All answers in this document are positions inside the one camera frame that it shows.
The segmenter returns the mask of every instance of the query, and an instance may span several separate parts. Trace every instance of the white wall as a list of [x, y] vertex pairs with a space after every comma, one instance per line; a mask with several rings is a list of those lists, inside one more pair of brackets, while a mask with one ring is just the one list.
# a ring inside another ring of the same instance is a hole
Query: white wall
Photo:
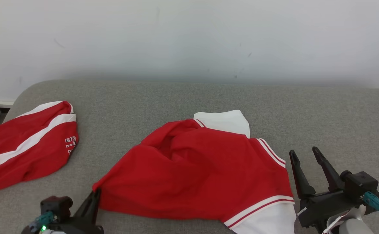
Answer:
[[379, 0], [0, 0], [0, 100], [95, 77], [379, 87]]

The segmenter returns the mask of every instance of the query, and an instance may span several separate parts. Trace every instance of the red and white stripe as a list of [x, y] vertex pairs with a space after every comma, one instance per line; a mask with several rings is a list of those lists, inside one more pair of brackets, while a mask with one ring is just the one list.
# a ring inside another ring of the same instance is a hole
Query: red and white stripe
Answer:
[[233, 216], [232, 218], [228, 219], [224, 222], [224, 224], [229, 228], [233, 229], [236, 226], [240, 225], [244, 220], [250, 218], [251, 216], [257, 214], [258, 212], [261, 212], [265, 210], [266, 208], [269, 208], [271, 206], [275, 206], [280, 203], [290, 203], [295, 204], [293, 201], [293, 197], [289, 196], [273, 196], [269, 197], [267, 199], [264, 199], [253, 206], [248, 207], [247, 209], [243, 210], [242, 212], [238, 213], [237, 215]]
[[[35, 113], [44, 111], [44, 110], [46, 110], [48, 108], [51, 108], [53, 106], [56, 106], [56, 105], [60, 104], [61, 102], [63, 102], [63, 101], [48, 102], [48, 103], [41, 104], [41, 105], [37, 106], [36, 108], [34, 108], [33, 110], [28, 111], [26, 113], [23, 113], [23, 114], [17, 116], [16, 118], [21, 117], [21, 116], [25, 116], [25, 115], [28, 115], [28, 114], [35, 114]], [[74, 114], [74, 107], [72, 107], [71, 103], [69, 103], [69, 105], [71, 106], [71, 111], [69, 113], [70, 114]]]
[[199, 124], [199, 126], [205, 127], [205, 125], [200, 120], [198, 120], [198, 119], [194, 119], [194, 120], [195, 120], [195, 122], [197, 122]]
[[262, 138], [258, 138], [257, 141], [260, 143], [260, 145], [262, 145], [262, 147], [266, 150], [266, 152], [269, 154], [269, 156], [277, 163], [279, 164], [280, 166], [283, 166], [284, 168], [286, 168], [286, 161], [284, 161], [283, 159], [281, 159], [271, 148], [270, 146], [268, 145], [268, 143], [262, 139]]
[[26, 139], [24, 142], [22, 142], [20, 145], [18, 145], [17, 149], [14, 151], [9, 151], [3, 154], [0, 154], [0, 165], [3, 163], [6, 163], [11, 158], [14, 158], [28, 149], [32, 148], [35, 146], [41, 138], [50, 132], [54, 127], [63, 124], [63, 123], [68, 123], [68, 122], [75, 122], [76, 121], [76, 116], [75, 114], [60, 114], [57, 117], [55, 117], [49, 125], [40, 130], [39, 132], [35, 133], [34, 135], [30, 136], [28, 139]]

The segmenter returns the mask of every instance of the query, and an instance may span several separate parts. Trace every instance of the white sleeve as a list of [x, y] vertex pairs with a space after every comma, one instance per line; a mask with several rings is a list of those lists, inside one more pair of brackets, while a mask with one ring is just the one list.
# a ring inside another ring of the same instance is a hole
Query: white sleeve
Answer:
[[250, 138], [250, 125], [240, 110], [222, 113], [198, 112], [194, 114], [194, 119], [200, 121], [207, 128], [244, 134]]
[[280, 203], [248, 217], [230, 229], [237, 234], [295, 234], [295, 220], [293, 204]]

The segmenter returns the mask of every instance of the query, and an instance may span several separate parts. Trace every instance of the white stripe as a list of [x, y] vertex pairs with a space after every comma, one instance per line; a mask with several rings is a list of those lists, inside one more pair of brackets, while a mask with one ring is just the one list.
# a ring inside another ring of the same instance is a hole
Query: white stripe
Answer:
[[279, 164], [280, 166], [283, 166], [283, 168], [286, 168], [286, 165], [281, 163], [279, 160], [277, 160], [273, 154], [269, 151], [269, 149], [266, 147], [266, 145], [264, 144], [264, 142], [262, 142], [260, 139], [257, 139], [257, 141], [260, 143], [260, 145], [262, 145], [262, 147], [266, 150], [266, 152], [270, 155], [270, 157], [272, 157], [272, 159], [277, 163]]
[[302, 212], [304, 212], [305, 210], [306, 210], [307, 208], [305, 207], [305, 208], [303, 208], [303, 209], [301, 209], [299, 212], [298, 212], [298, 216], [300, 215], [300, 214], [302, 214]]
[[271, 152], [272, 153], [274, 153], [274, 155], [278, 158], [278, 159], [280, 159], [282, 162], [284, 162], [285, 164], [286, 164], [286, 161], [284, 161], [283, 159], [281, 159], [272, 149], [271, 149], [271, 147], [270, 147], [270, 145], [263, 139], [263, 138], [260, 138], [260, 139], [262, 139], [264, 142], [265, 142], [265, 144], [269, 147], [269, 149], [271, 150]]
[[48, 102], [48, 103], [41, 104], [41, 105], [37, 106], [36, 108], [34, 108], [33, 110], [28, 111], [28, 112], [26, 112], [25, 114], [21, 114], [21, 115], [19, 115], [18, 117], [20, 117], [20, 116], [24, 116], [24, 115], [28, 115], [28, 114], [35, 114], [35, 113], [38, 113], [38, 112], [43, 111], [43, 110], [45, 110], [45, 109], [47, 109], [47, 108], [53, 107], [54, 105], [58, 105], [58, 104], [60, 104], [61, 102], [63, 102], [63, 101]]
[[26, 150], [30, 149], [34, 145], [36, 145], [41, 138], [48, 133], [50, 130], [52, 130], [54, 127], [67, 123], [67, 122], [75, 122], [75, 114], [60, 114], [57, 117], [55, 117], [49, 125], [40, 130], [39, 132], [35, 133], [34, 135], [30, 136], [28, 139], [26, 139], [22, 144], [20, 144], [16, 150], [14, 151], [9, 151], [6, 153], [0, 154], [0, 165], [5, 163], [7, 160], [14, 158], [18, 156], [19, 154], [22, 154]]
[[201, 127], [204, 127], [204, 125], [199, 120], [197, 119], [193, 119], [193, 120], [195, 120]]
[[71, 106], [70, 114], [74, 114], [74, 107], [71, 105], [71, 103], [69, 103], [69, 105]]
[[[268, 206], [264, 206], [267, 203], [270, 203], [272, 201], [276, 201], [276, 200], [279, 200], [279, 199], [289, 199], [289, 200], [292, 200], [292, 201], [291, 202], [290, 201], [278, 201], [278, 202], [274, 202], [272, 204], [269, 204]], [[235, 223], [239, 219], [243, 218], [243, 216], [249, 214], [250, 212], [252, 212], [253, 210], [255, 210], [255, 209], [257, 209], [257, 208], [259, 208], [261, 206], [264, 206], [264, 207], [262, 207], [261, 209], [257, 210], [256, 212], [251, 213], [249, 216], [245, 217], [243, 220], [247, 219], [248, 217], [250, 217], [253, 214], [256, 214], [257, 212], [262, 211], [263, 209], [265, 209], [267, 207], [272, 206], [273, 204], [279, 204], [279, 203], [293, 203], [294, 204], [295, 202], [293, 202], [293, 197], [289, 197], [289, 196], [277, 195], [277, 196], [269, 197], [267, 199], [264, 199], [264, 200], [262, 200], [262, 201], [260, 201], [260, 202], [258, 202], [256, 204], [254, 204], [253, 206], [248, 207], [247, 209], [243, 210], [242, 212], [236, 214], [233, 218], [228, 219], [227, 221], [225, 221], [224, 224], [227, 227], [231, 226], [233, 223]]]

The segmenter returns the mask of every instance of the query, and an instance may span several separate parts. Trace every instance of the gray couch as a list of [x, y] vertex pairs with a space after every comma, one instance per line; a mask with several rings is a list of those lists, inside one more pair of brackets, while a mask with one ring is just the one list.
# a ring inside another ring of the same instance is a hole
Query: gray couch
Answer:
[[[198, 111], [240, 109], [251, 136], [266, 139], [288, 162], [294, 194], [291, 149], [317, 192], [327, 191], [328, 185], [312, 146], [318, 146], [337, 171], [366, 171], [379, 181], [379, 89], [53, 80], [23, 92], [6, 120], [57, 100], [74, 106], [77, 148], [56, 173], [0, 191], [0, 233], [19, 234], [39, 215], [39, 202], [50, 195], [71, 197], [76, 210], [93, 183], [133, 145], [164, 123], [192, 118]], [[378, 213], [365, 216], [365, 221], [379, 234]], [[108, 234], [232, 233], [218, 221], [149, 219], [104, 210], [97, 223]], [[297, 221], [295, 233], [316, 231], [301, 228]]]

